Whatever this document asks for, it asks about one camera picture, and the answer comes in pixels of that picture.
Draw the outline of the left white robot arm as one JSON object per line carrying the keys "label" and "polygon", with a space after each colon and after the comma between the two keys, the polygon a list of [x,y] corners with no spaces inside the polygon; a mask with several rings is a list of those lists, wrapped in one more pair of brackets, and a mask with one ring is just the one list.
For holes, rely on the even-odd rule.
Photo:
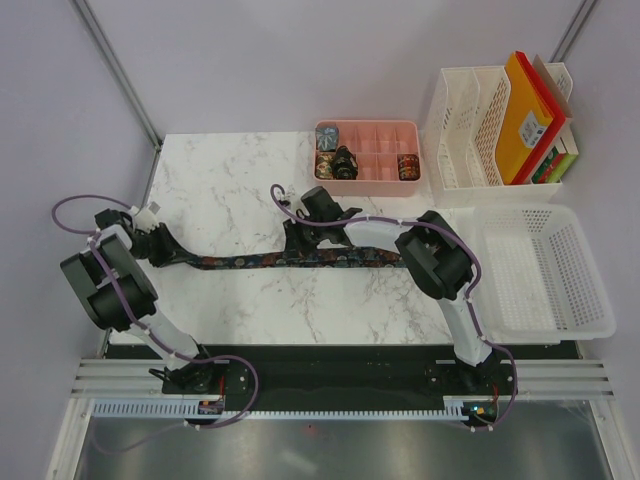
{"label": "left white robot arm", "polygon": [[169,393],[209,394],[218,385],[218,367],[206,348],[178,329],[156,306],[158,294],[139,265],[186,264],[195,256],[156,221],[150,211],[106,209],[94,216],[96,230],[85,250],[61,262],[61,271],[89,319],[101,330],[128,333],[164,361],[149,373]]}

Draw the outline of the dark floral patterned tie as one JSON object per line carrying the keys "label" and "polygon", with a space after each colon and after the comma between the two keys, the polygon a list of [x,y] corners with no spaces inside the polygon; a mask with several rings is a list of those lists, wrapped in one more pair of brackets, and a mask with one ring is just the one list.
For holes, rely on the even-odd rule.
{"label": "dark floral patterned tie", "polygon": [[267,268],[406,268],[399,254],[372,247],[318,249],[306,254],[282,251],[226,257],[186,253],[179,255],[172,262],[172,265],[176,264],[186,264],[203,271]]}

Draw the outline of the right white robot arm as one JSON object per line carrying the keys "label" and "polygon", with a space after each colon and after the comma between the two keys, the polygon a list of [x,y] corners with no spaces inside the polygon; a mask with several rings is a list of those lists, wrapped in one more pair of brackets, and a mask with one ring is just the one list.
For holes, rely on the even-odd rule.
{"label": "right white robot arm", "polygon": [[460,386],[477,394],[493,383],[499,359],[482,331],[471,299],[481,278],[481,266],[440,214],[429,210],[415,219],[397,219],[366,214],[360,208],[344,210],[322,187],[302,196],[306,211],[296,214],[277,197],[283,193],[280,185],[270,187],[271,199],[287,215],[305,246],[328,240],[397,254],[418,289],[442,311],[453,340]]}

